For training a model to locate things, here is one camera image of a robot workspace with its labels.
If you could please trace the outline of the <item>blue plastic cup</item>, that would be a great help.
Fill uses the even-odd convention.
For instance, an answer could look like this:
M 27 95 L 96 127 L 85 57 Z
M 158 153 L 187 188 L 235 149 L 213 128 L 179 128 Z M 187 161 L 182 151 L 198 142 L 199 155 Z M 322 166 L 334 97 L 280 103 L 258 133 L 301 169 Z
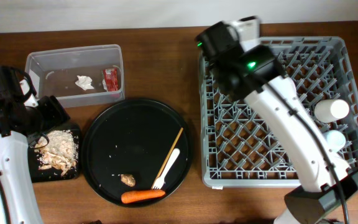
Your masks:
M 340 131 L 330 130 L 323 133 L 323 136 L 333 152 L 339 152 L 346 145 L 346 138 Z

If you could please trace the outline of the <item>round black serving tray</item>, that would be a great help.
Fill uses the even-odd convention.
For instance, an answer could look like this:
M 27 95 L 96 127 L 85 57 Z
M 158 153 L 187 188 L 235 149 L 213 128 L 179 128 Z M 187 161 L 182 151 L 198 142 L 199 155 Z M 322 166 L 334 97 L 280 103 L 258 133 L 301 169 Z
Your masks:
M 121 206 L 121 195 L 149 190 L 177 136 L 180 155 L 169 170 L 162 190 L 169 196 L 181 185 L 193 160 L 190 130 L 172 107 L 145 99 L 119 102 L 104 110 L 86 132 L 80 150 L 83 174 L 89 186 L 103 199 Z M 136 184 L 121 182 L 132 174 Z

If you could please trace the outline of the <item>red snack wrapper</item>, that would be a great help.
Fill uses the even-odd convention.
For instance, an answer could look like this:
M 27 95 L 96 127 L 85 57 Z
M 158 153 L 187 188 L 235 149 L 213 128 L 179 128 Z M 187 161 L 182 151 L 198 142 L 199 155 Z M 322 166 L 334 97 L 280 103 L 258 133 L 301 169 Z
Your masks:
M 117 78 L 117 68 L 107 68 L 102 71 L 102 84 L 106 91 L 118 91 L 119 83 Z

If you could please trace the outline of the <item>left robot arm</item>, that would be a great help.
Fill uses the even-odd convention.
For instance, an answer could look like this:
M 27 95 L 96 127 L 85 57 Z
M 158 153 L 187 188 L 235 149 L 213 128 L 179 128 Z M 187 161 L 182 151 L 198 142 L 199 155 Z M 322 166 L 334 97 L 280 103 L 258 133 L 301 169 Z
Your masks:
M 0 65 L 0 223 L 42 222 L 28 149 L 70 117 L 54 96 L 36 94 L 28 73 Z

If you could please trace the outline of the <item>small white cup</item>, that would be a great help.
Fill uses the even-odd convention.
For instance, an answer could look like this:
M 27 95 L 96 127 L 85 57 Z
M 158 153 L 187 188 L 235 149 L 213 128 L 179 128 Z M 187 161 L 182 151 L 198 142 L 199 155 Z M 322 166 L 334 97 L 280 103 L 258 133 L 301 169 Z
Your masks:
M 316 119 L 323 123 L 331 123 L 345 118 L 349 114 L 349 105 L 346 101 L 321 100 L 314 108 Z

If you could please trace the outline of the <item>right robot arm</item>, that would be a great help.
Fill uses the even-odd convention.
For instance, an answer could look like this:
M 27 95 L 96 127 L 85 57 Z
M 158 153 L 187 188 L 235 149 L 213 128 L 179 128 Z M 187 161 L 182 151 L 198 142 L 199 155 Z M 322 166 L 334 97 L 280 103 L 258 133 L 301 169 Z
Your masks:
M 330 148 L 282 64 L 260 43 L 259 28 L 254 16 L 221 21 L 195 40 L 218 71 L 222 91 L 244 100 L 267 123 L 296 170 L 300 186 L 286 194 L 286 210 L 275 222 L 325 222 L 334 209 L 346 210 L 358 192 L 358 168 Z

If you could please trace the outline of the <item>brown walnut shell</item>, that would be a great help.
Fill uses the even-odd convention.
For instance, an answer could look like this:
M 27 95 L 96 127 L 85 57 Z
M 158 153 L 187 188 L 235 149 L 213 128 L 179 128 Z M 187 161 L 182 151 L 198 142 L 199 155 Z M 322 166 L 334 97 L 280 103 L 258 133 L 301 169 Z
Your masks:
M 136 184 L 135 178 L 132 174 L 121 174 L 121 182 L 129 187 L 134 187 Z

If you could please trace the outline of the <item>white plastic fork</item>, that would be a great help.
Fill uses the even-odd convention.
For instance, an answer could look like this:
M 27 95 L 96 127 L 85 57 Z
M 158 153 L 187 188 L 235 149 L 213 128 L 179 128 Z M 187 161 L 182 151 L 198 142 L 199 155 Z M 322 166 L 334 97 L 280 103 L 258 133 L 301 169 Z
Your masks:
M 153 190 L 159 190 L 163 187 L 164 183 L 165 183 L 165 177 L 168 174 L 169 170 L 171 169 L 172 165 L 175 163 L 177 157 L 180 155 L 180 150 L 178 148 L 175 148 L 170 157 L 169 160 L 161 174 L 161 176 L 157 179 L 157 189 L 153 189 Z

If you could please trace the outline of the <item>white tissue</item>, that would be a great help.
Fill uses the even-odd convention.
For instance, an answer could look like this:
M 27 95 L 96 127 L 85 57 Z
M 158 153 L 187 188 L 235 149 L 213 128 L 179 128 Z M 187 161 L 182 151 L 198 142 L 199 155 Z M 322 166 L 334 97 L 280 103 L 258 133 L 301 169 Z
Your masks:
M 77 76 L 77 81 L 75 82 L 75 85 L 80 87 L 82 90 L 93 90 L 94 87 L 92 86 L 92 79 L 88 76 Z

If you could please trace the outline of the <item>orange carrot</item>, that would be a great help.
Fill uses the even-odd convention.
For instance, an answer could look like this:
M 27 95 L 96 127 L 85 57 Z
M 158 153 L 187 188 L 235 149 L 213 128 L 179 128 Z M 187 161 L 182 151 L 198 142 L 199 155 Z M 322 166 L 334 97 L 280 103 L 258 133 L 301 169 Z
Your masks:
M 153 199 L 163 197 L 165 191 L 157 190 L 135 190 L 130 192 L 125 192 L 121 195 L 121 202 L 124 204 L 139 202 L 143 200 Z

